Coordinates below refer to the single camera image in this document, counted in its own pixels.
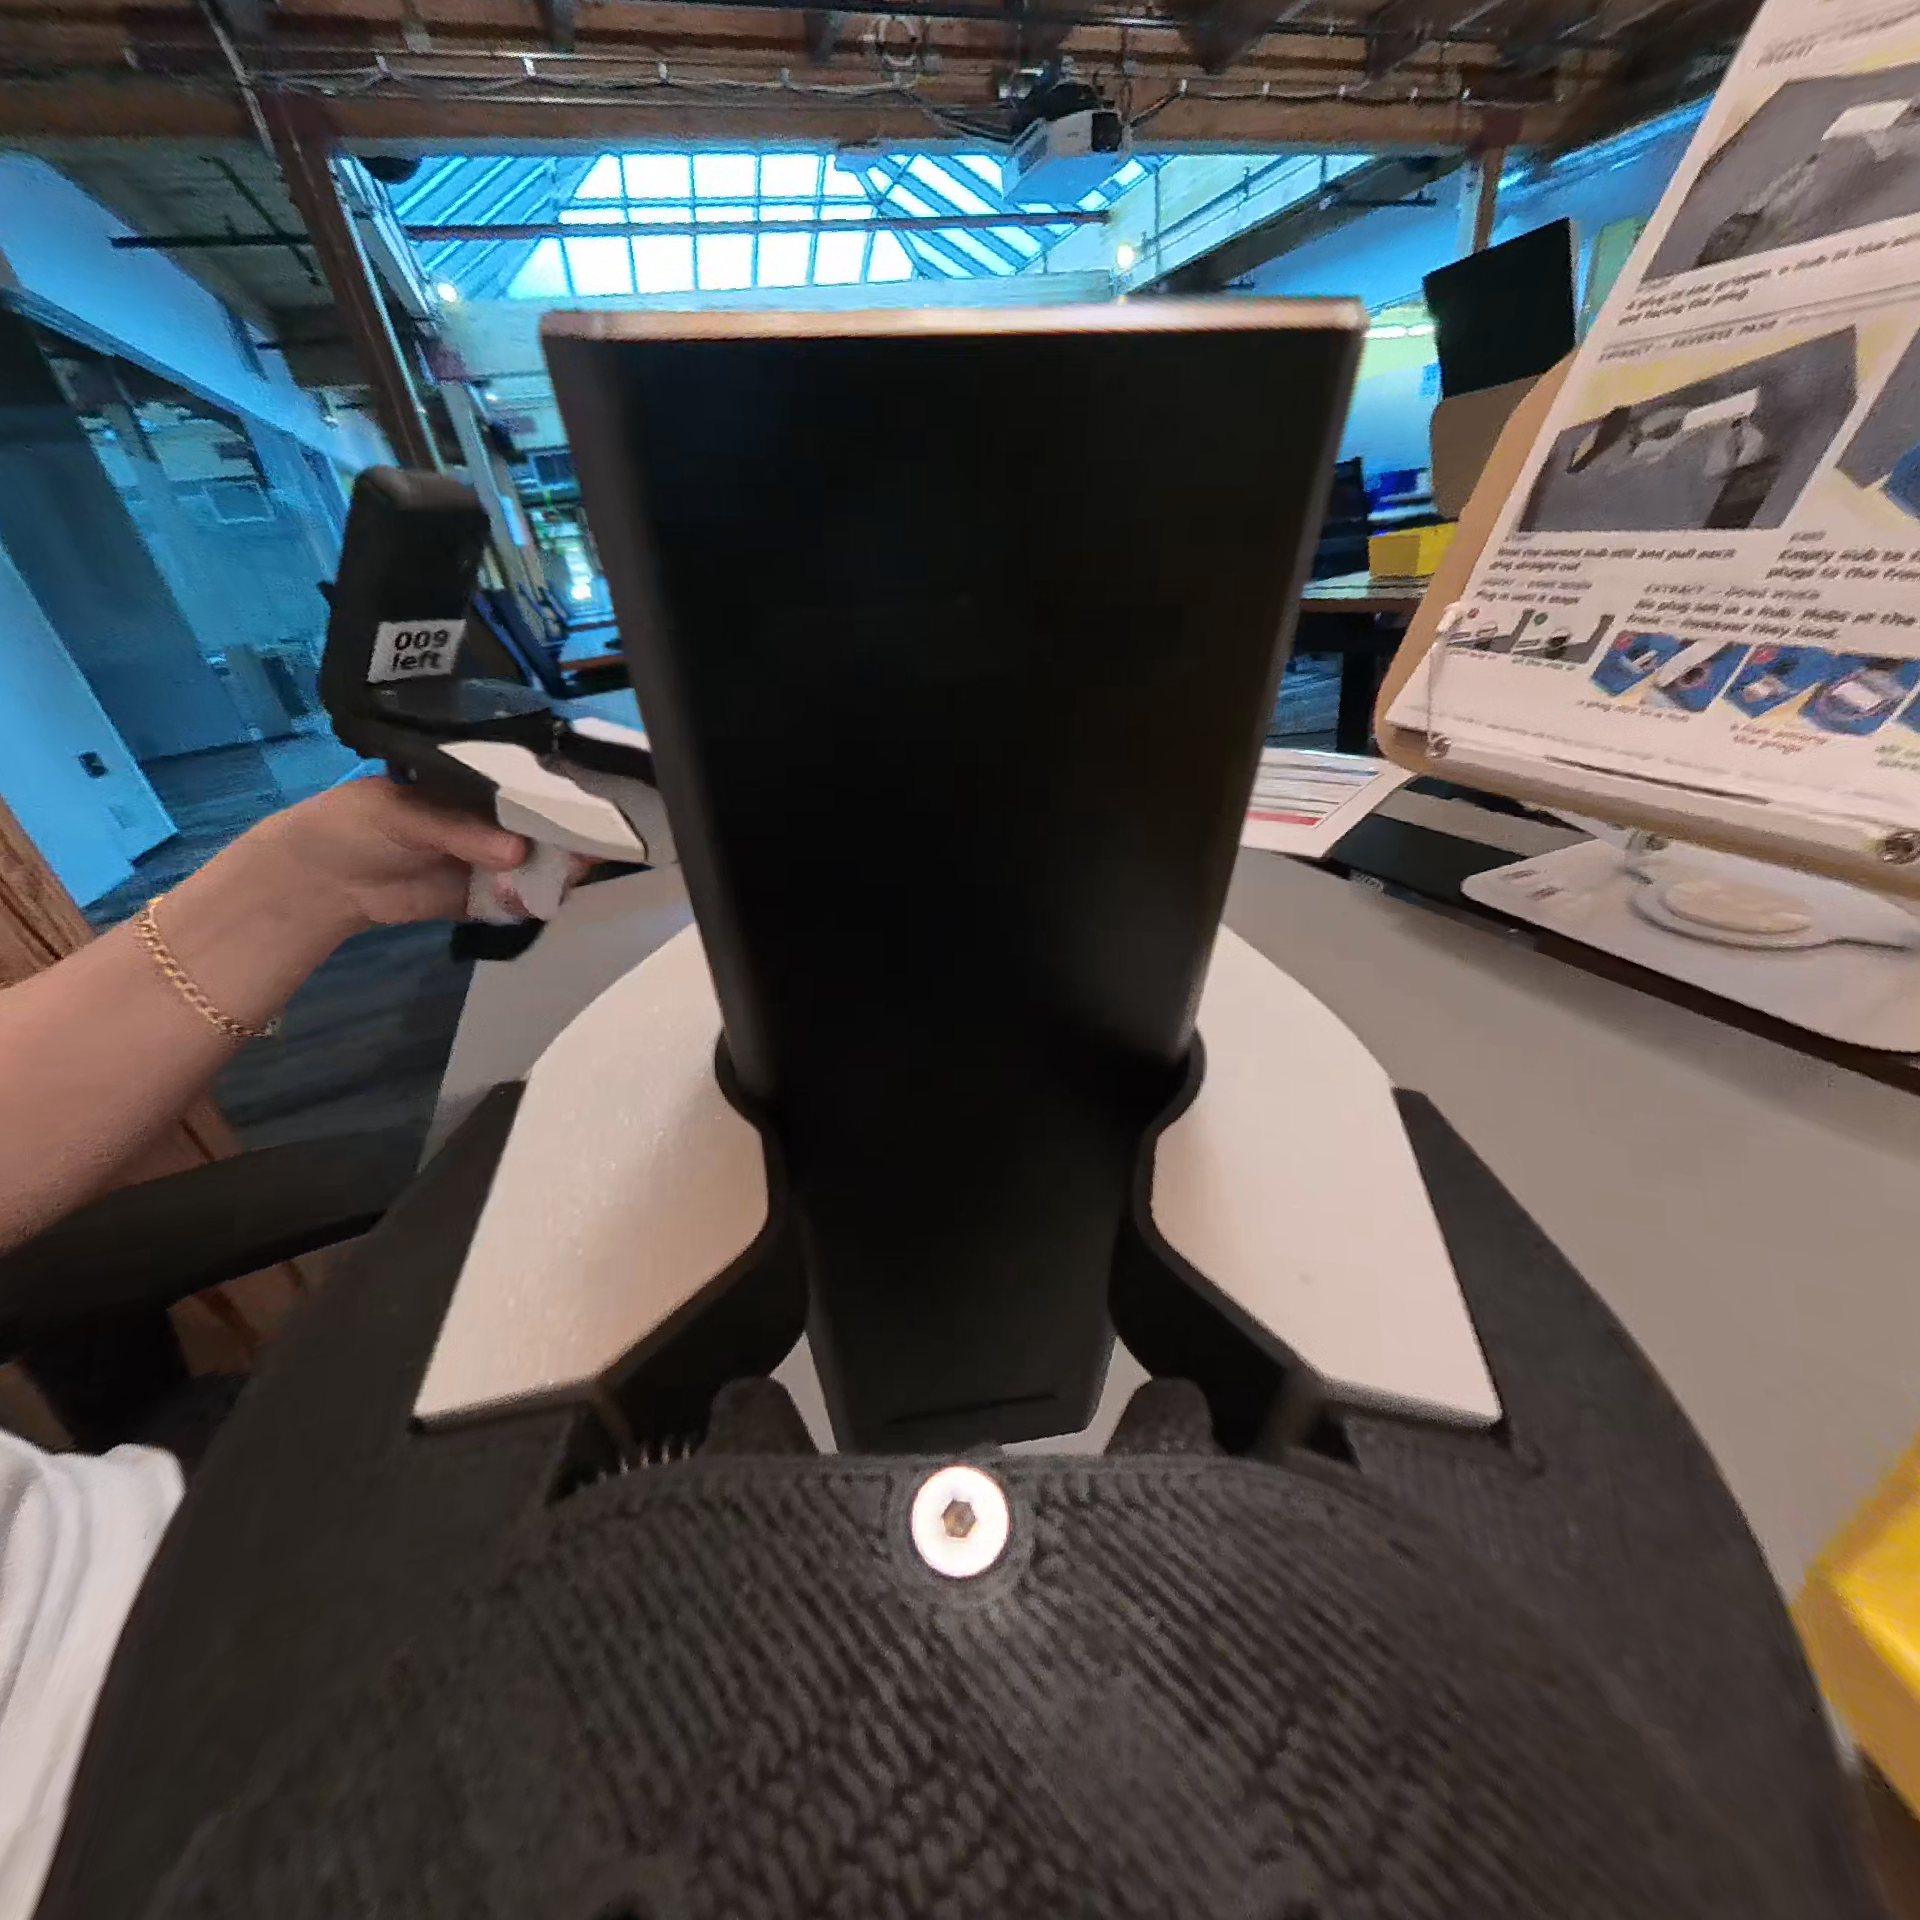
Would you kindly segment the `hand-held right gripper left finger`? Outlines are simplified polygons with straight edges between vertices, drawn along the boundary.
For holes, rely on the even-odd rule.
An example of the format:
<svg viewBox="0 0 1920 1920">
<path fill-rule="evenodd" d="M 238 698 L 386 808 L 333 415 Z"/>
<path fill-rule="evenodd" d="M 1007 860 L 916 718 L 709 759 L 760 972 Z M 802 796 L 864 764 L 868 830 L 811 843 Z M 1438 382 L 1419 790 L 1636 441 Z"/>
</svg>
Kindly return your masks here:
<svg viewBox="0 0 1920 1920">
<path fill-rule="evenodd" d="M 543 1044 L 464 1248 L 414 1417 L 600 1401 L 686 1433 L 800 1345 L 800 1255 L 758 1127 L 722 1088 L 702 936 L 629 966 Z"/>
</svg>

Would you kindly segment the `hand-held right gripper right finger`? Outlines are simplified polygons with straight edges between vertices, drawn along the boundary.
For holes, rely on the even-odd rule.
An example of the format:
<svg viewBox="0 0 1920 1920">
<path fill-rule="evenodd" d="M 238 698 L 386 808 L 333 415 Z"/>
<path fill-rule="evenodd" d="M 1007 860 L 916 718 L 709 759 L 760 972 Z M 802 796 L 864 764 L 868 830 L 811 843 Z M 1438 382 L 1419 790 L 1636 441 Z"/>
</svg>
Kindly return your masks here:
<svg viewBox="0 0 1920 1920">
<path fill-rule="evenodd" d="M 1503 1419 L 1399 1088 L 1229 929 L 1142 1139 L 1111 1319 L 1149 1377 L 1203 1390 L 1229 1451 L 1344 1417 L 1463 1435 Z"/>
</svg>

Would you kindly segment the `black multi-port usb hub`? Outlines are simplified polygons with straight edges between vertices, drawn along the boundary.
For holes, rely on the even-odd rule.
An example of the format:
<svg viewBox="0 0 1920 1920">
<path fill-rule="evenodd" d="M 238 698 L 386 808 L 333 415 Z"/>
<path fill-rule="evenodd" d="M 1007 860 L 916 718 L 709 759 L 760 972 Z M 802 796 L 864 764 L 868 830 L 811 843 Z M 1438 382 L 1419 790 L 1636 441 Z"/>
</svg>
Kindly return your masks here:
<svg viewBox="0 0 1920 1920">
<path fill-rule="evenodd" d="M 543 315 L 845 1451 L 1090 1423 L 1363 335 L 1351 298 Z"/>
</svg>

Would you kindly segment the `yellow plastic bin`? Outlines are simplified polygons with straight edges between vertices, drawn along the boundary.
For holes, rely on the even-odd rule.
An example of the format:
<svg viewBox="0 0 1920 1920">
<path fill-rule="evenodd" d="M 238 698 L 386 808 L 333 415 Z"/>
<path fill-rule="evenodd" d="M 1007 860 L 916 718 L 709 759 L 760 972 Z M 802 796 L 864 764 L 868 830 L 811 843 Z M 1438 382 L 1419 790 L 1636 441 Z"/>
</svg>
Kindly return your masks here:
<svg viewBox="0 0 1920 1920">
<path fill-rule="evenodd" d="M 1792 1606 L 1843 1734 L 1918 1816 L 1918 1443 L 1815 1558 Z"/>
</svg>

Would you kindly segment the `person's left forearm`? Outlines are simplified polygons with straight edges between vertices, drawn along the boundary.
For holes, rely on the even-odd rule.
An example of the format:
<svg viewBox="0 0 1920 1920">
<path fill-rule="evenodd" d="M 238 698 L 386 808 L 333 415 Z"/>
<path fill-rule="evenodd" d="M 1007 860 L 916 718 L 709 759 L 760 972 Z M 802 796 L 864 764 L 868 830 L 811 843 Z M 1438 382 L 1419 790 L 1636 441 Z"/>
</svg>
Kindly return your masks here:
<svg viewBox="0 0 1920 1920">
<path fill-rule="evenodd" d="M 2 1244 L 134 1162 L 340 939 L 324 897 L 253 830 L 2 995 Z"/>
</svg>

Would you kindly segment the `person's left hand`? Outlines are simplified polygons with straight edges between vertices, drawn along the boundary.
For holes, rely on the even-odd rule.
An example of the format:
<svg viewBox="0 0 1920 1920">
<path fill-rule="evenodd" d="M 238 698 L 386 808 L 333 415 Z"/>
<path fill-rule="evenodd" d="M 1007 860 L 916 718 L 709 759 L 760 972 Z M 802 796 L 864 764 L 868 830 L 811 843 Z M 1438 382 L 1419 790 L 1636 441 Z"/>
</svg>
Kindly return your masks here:
<svg viewBox="0 0 1920 1920">
<path fill-rule="evenodd" d="M 276 851 L 351 929 L 520 913 L 514 873 L 532 843 L 388 777 L 360 777 L 269 820 Z"/>
</svg>

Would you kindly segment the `black office chair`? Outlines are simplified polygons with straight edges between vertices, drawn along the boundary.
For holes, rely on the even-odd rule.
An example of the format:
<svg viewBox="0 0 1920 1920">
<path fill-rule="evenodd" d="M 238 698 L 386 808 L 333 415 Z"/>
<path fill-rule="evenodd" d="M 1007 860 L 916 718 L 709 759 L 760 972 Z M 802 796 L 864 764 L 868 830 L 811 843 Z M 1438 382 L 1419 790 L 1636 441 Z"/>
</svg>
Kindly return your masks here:
<svg viewBox="0 0 1920 1920">
<path fill-rule="evenodd" d="M 2 1259 L 2 1358 L 66 1441 L 194 1468 L 250 1364 L 194 1377 L 168 1310 L 373 1231 L 418 1166 L 407 1129 L 276 1143 L 109 1191 Z"/>
</svg>

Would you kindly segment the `laminated paper sheet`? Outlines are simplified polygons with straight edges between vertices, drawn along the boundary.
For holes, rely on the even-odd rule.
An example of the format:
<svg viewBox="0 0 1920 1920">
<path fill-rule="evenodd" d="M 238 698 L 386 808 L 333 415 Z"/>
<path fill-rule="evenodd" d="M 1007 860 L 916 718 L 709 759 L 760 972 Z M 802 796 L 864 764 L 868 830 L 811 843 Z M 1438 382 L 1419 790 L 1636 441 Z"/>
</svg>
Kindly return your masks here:
<svg viewBox="0 0 1920 1920">
<path fill-rule="evenodd" d="M 1239 846 L 1319 860 L 1391 799 L 1412 772 L 1387 759 L 1263 747 Z"/>
</svg>

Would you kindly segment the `white ceiling projector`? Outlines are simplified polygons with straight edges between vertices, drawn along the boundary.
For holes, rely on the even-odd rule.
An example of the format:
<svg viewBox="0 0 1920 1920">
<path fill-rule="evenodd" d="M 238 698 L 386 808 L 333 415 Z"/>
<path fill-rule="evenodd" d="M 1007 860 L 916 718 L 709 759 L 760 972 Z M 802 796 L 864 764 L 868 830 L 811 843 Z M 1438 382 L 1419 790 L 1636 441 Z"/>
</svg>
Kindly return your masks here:
<svg viewBox="0 0 1920 1920">
<path fill-rule="evenodd" d="M 1126 116 L 1098 88 L 1051 79 L 1014 115 L 1014 138 L 999 172 L 999 194 L 1014 209 L 1064 209 L 1111 182 L 1131 158 Z"/>
</svg>

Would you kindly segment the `printed instruction sheet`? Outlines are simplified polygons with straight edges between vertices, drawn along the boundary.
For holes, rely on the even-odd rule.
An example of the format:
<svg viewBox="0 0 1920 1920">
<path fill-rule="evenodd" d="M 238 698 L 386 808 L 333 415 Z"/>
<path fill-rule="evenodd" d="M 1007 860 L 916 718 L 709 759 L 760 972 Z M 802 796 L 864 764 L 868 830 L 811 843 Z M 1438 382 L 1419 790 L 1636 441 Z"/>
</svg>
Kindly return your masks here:
<svg viewBox="0 0 1920 1920">
<path fill-rule="evenodd" d="M 1383 715 L 1916 830 L 1918 6 L 1764 6 Z"/>
</svg>

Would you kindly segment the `black monitor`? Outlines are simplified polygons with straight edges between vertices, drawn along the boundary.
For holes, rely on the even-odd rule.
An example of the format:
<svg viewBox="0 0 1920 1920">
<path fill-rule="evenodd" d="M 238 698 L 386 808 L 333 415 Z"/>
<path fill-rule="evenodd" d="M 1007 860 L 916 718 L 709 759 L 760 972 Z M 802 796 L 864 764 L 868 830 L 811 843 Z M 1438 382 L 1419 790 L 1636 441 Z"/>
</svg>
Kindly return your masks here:
<svg viewBox="0 0 1920 1920">
<path fill-rule="evenodd" d="M 1423 276 L 1442 400 L 1552 370 L 1578 345 L 1574 227 L 1548 223 Z"/>
</svg>

